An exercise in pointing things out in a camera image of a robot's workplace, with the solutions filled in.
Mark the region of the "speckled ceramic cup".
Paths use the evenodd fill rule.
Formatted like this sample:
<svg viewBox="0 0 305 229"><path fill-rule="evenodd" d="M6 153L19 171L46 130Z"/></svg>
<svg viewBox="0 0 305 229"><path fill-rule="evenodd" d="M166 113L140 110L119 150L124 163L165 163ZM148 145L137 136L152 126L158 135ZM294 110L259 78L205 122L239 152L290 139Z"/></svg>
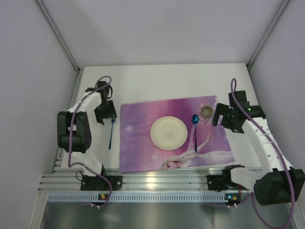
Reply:
<svg viewBox="0 0 305 229"><path fill-rule="evenodd" d="M213 116L213 108L210 105L204 105L201 108L200 115L203 119L209 119Z"/></svg>

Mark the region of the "blue metal spoon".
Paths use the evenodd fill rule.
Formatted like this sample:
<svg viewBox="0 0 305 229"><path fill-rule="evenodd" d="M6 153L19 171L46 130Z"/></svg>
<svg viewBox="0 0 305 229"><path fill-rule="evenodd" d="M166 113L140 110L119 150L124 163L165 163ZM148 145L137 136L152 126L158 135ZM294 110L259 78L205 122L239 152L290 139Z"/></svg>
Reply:
<svg viewBox="0 0 305 229"><path fill-rule="evenodd" d="M194 125L194 149L195 149L195 152L197 152L197 131L196 131L196 127L197 127L197 124L199 123L199 116L194 114L192 116L192 123Z"/></svg>

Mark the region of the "cream round plate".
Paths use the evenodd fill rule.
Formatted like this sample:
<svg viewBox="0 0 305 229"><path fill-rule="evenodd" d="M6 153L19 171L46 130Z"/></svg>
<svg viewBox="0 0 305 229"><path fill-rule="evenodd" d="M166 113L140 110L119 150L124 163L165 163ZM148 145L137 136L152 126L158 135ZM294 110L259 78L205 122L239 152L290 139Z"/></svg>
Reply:
<svg viewBox="0 0 305 229"><path fill-rule="evenodd" d="M188 130L182 120L173 116L157 119L150 128L150 138L155 146L171 151L183 146L188 137Z"/></svg>

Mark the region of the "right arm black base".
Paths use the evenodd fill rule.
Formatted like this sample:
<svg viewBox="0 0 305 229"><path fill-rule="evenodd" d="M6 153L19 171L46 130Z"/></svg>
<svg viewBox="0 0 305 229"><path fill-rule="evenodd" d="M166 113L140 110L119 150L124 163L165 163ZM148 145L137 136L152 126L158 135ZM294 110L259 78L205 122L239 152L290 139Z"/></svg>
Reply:
<svg viewBox="0 0 305 229"><path fill-rule="evenodd" d="M239 190L238 185L229 184L222 175L207 175L206 178L209 191Z"/></svg>

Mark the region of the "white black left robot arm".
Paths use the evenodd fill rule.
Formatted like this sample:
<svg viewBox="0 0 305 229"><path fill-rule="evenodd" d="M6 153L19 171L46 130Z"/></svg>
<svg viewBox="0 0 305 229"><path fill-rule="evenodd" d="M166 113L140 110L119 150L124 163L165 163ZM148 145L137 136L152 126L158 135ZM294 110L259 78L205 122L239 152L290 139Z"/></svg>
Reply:
<svg viewBox="0 0 305 229"><path fill-rule="evenodd" d="M111 81L109 76L100 78L73 107L57 114L57 144L68 153L67 167L81 166L89 177L106 177L92 149L92 130L102 127L107 119L112 125L116 122Z"/></svg>

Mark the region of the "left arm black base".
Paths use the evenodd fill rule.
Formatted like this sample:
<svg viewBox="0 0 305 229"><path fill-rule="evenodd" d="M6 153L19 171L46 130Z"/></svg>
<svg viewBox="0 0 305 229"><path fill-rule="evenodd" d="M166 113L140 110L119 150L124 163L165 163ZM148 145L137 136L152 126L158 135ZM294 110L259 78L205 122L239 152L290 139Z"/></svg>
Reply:
<svg viewBox="0 0 305 229"><path fill-rule="evenodd" d="M113 191L122 188L122 176L107 176L106 179L110 182ZM104 179L95 176L83 176L81 180L81 191L110 191L110 185Z"/></svg>

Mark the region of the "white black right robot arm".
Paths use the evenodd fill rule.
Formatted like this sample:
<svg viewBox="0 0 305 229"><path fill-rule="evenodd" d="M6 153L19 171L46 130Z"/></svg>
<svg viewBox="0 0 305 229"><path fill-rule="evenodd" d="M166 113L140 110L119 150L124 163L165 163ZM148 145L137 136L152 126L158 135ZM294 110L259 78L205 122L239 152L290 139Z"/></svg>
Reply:
<svg viewBox="0 0 305 229"><path fill-rule="evenodd" d="M217 104L212 125L246 134L263 172L259 176L242 165L230 165L222 170L223 181L252 191L262 206L297 201L305 183L304 171L295 169L282 154L262 108L250 105L245 91L231 92L228 97L228 105Z"/></svg>

